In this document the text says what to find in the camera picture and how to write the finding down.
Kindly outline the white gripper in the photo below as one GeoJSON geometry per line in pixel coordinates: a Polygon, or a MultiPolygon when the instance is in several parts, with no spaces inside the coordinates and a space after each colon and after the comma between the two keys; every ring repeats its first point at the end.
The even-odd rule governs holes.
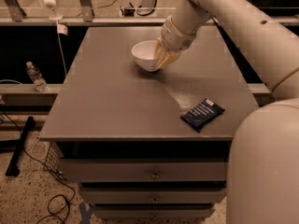
{"type": "Polygon", "coordinates": [[[187,35],[181,32],[168,16],[161,28],[161,37],[155,44],[154,58],[157,60],[156,69],[163,69],[180,57],[180,51],[188,49],[196,38],[196,34],[187,35]]]}

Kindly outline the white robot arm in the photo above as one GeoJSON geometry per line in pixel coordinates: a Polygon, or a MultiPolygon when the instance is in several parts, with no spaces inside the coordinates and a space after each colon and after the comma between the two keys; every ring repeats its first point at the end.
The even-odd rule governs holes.
{"type": "Polygon", "coordinates": [[[235,132],[227,170],[227,224],[299,224],[299,37],[247,0],[181,0],[158,39],[158,67],[215,18],[275,102],[235,132]]]}

